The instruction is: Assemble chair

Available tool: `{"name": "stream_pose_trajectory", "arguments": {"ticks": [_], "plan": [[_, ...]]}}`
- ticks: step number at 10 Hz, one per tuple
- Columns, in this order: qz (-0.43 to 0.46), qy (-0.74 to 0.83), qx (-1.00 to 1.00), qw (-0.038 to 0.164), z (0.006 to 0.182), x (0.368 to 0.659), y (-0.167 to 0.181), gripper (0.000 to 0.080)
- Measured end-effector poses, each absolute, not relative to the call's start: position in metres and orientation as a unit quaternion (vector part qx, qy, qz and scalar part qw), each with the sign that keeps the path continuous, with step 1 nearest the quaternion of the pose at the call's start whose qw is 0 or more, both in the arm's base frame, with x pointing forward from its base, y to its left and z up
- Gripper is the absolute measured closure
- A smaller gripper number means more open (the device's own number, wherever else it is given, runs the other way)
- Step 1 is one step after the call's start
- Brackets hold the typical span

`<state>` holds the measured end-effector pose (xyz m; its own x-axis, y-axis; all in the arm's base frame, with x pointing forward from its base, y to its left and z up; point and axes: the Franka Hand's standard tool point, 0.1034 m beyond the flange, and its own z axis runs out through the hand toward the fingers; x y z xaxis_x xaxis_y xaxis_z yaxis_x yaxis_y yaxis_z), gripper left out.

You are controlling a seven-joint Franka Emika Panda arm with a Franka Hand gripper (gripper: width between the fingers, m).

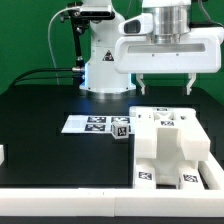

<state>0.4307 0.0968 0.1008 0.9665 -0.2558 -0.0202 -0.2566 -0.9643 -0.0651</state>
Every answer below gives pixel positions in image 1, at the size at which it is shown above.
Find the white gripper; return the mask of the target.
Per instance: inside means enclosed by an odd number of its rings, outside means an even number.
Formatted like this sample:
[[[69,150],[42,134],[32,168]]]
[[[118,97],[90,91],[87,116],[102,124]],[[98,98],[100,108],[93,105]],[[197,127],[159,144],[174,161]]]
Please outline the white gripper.
[[[115,45],[115,69],[136,73],[142,94],[146,93],[143,74],[189,73],[186,94],[190,95],[196,73],[215,73],[221,68],[223,41],[222,27],[194,28],[179,43],[155,44],[149,35],[124,36]]]

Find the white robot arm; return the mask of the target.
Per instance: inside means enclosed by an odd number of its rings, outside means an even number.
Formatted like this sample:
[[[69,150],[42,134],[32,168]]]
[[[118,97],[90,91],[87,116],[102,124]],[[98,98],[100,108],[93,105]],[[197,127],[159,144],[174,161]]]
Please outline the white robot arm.
[[[76,37],[91,29],[91,56],[77,57],[83,73],[80,89],[119,95],[135,89],[131,76],[198,73],[221,68],[224,26],[208,20],[192,24],[192,0],[142,0],[140,15],[124,19],[112,0],[82,0],[69,4],[61,16],[69,19]]]

